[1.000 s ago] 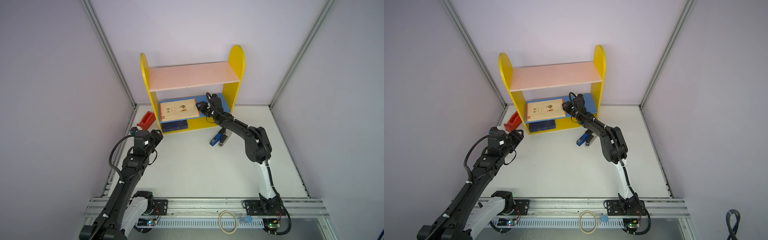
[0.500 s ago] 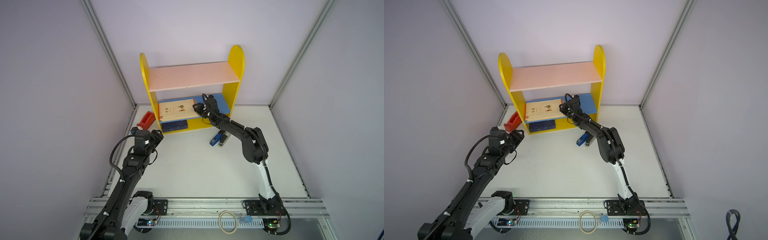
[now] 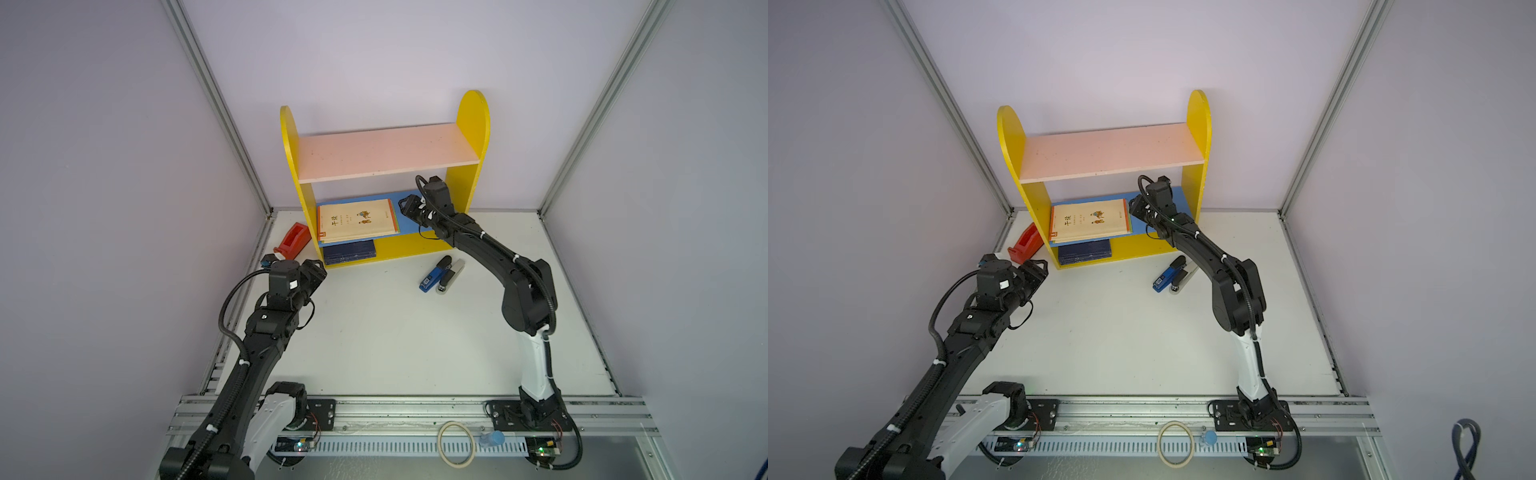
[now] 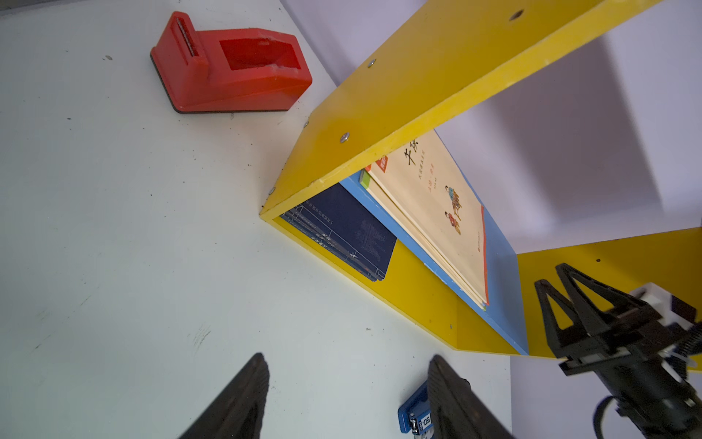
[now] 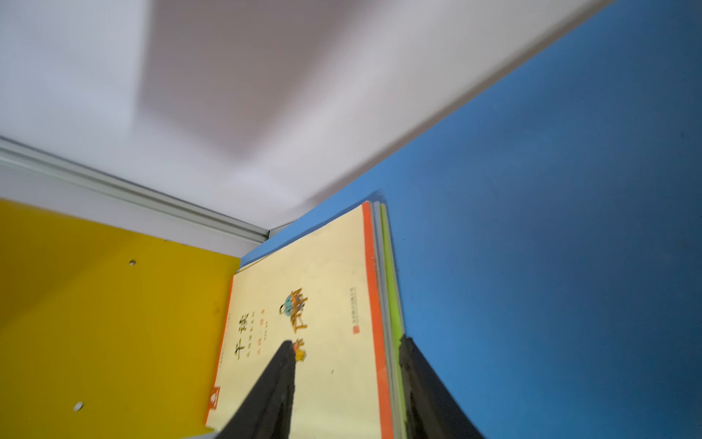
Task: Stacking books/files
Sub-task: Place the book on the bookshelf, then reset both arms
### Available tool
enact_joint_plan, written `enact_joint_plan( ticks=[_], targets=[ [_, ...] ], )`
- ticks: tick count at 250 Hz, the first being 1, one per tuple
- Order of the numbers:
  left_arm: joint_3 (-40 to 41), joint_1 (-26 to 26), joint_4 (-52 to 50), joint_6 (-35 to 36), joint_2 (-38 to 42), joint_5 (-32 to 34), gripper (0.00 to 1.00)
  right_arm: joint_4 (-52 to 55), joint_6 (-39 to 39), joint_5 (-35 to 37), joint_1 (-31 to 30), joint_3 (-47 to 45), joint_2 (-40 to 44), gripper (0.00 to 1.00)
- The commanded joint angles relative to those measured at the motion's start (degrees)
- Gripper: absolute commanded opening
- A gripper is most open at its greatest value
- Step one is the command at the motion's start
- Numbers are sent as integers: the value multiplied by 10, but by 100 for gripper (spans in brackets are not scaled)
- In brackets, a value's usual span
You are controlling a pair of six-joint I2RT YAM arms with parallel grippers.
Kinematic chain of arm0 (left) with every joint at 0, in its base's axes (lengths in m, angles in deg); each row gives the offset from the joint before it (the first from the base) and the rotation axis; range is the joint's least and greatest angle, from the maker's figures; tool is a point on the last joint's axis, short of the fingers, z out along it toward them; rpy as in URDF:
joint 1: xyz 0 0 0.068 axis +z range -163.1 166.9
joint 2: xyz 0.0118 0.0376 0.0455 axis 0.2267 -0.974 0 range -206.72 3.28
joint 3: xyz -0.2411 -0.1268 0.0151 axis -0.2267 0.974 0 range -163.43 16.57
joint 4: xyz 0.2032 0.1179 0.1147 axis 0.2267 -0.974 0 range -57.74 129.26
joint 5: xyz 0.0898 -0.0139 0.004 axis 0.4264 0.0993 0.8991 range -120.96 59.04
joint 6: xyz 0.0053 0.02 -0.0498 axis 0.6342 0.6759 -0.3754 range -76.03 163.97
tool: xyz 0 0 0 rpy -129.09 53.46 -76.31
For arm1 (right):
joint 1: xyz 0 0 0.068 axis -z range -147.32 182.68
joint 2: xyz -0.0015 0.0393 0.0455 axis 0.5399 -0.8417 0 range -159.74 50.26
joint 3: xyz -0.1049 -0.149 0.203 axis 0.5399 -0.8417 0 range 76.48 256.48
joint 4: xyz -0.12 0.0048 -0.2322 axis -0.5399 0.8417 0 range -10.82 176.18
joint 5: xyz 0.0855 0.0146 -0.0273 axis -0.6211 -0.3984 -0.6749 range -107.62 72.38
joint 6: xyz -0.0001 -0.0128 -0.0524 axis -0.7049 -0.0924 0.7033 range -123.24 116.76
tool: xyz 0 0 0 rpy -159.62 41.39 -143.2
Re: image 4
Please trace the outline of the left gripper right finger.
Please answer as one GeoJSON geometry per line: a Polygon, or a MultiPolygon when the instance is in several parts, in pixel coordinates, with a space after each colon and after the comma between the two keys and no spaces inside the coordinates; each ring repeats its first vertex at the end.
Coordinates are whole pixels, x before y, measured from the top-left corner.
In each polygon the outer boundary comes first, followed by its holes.
{"type": "Polygon", "coordinates": [[[470,382],[460,377],[440,355],[435,355],[429,363],[428,395],[434,438],[513,438],[476,396],[470,382]]]}

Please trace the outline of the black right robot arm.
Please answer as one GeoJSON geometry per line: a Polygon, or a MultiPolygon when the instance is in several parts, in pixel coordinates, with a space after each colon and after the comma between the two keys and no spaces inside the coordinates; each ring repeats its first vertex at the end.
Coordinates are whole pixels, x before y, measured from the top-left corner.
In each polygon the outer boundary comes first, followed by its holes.
{"type": "Polygon", "coordinates": [[[596,436],[615,402],[646,438],[700,437],[701,400],[688,381],[701,352],[696,309],[653,283],[625,293],[566,263],[556,271],[563,292],[535,283],[546,339],[565,375],[592,372],[609,391],[593,414],[596,436]]]}

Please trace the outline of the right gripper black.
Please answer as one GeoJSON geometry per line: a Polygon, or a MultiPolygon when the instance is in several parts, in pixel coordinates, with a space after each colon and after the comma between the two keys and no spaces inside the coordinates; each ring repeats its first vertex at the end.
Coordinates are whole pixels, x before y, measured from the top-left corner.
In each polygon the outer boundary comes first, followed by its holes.
{"type": "Polygon", "coordinates": [[[535,283],[548,347],[562,359],[568,376],[594,372],[613,375],[645,364],[658,366],[667,352],[691,336],[691,321],[647,303],[561,263],[556,267],[568,300],[549,281],[535,283]],[[612,305],[602,310],[588,292],[612,305]],[[561,327],[552,305],[570,320],[561,327]]]}

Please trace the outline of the dark purple book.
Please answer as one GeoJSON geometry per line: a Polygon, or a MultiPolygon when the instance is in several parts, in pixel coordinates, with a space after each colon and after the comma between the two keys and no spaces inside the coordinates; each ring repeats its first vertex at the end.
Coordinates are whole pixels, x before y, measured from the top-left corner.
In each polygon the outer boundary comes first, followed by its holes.
{"type": "Polygon", "coordinates": [[[397,238],[342,185],[287,210],[282,219],[370,281],[385,279],[397,238]]]}

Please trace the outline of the beige book orange edge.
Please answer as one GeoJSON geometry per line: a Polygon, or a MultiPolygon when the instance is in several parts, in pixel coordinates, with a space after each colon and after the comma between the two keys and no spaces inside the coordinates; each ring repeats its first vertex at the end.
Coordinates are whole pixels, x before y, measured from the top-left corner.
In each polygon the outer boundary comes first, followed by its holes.
{"type": "Polygon", "coordinates": [[[489,306],[484,206],[437,133],[364,169],[489,306]]]}

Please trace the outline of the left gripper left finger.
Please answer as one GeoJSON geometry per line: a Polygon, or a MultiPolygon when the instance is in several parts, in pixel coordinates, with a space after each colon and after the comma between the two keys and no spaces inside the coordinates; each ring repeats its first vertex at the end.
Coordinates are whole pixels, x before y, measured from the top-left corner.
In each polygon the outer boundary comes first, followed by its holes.
{"type": "Polygon", "coordinates": [[[179,438],[260,438],[269,382],[268,364],[256,353],[179,438]]]}

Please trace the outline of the beige book green edge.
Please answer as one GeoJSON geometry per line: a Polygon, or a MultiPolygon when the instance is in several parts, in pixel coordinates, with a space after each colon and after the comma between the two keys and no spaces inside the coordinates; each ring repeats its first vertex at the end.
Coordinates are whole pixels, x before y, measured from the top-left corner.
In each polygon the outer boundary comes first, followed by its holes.
{"type": "Polygon", "coordinates": [[[446,259],[439,253],[434,245],[426,238],[423,232],[412,223],[412,221],[401,211],[396,203],[386,194],[384,189],[371,177],[370,173],[362,169],[358,178],[358,183],[369,194],[380,208],[397,224],[398,236],[403,232],[400,239],[405,246],[439,278],[448,285],[460,298],[473,303],[481,311],[487,310],[486,301],[479,297],[475,289],[471,287],[458,272],[449,265],[446,259]]]}

